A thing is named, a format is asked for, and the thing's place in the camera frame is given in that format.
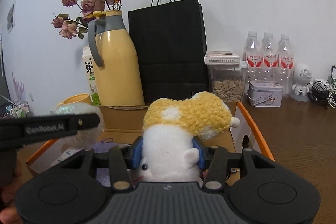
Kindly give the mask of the person's left hand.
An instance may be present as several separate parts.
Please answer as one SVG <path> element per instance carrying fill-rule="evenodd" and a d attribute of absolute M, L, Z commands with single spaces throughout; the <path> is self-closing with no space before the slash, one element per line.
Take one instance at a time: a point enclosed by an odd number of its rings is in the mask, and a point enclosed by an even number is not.
<path fill-rule="evenodd" d="M 22 185 L 22 165 L 17 160 L 13 180 L 7 186 L 1 188 L 1 200 L 6 207 L 1 210 L 1 223 L 4 224 L 21 224 L 22 220 L 17 212 L 14 203 L 15 195 Z"/>

